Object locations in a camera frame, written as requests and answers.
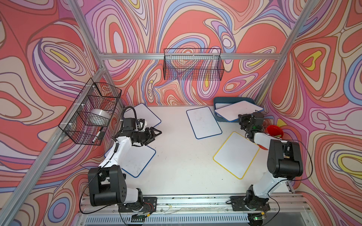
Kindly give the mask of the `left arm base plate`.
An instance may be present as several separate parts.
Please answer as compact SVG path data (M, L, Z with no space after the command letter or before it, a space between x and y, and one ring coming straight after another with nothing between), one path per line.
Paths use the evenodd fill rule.
M156 211L157 197L143 197L141 201L118 206L120 213L153 213Z

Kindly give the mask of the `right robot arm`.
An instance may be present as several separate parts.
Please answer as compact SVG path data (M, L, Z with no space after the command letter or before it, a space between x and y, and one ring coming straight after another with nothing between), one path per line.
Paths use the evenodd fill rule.
M304 168L299 141L283 140L265 133L264 115L260 112L238 115L240 128L253 143L268 150L267 169L263 177L246 191L243 203L250 211L262 210L271 194L284 182L301 177Z

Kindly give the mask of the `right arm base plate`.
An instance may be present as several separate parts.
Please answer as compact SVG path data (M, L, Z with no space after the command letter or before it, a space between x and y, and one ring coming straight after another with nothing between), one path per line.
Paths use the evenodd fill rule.
M268 201L268 198L259 198L256 196L231 196L226 203L232 206L233 211L266 212L271 209Z

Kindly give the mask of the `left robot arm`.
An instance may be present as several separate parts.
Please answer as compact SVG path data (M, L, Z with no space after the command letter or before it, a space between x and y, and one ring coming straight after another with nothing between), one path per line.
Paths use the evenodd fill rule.
M121 160L132 147L145 147L155 141L162 131L147 127L145 119L139 119L134 107L127 106L121 114L121 128L113 139L113 146L105 160L88 172L90 204L102 209L122 205L132 212L145 211L141 189L127 186L121 170Z

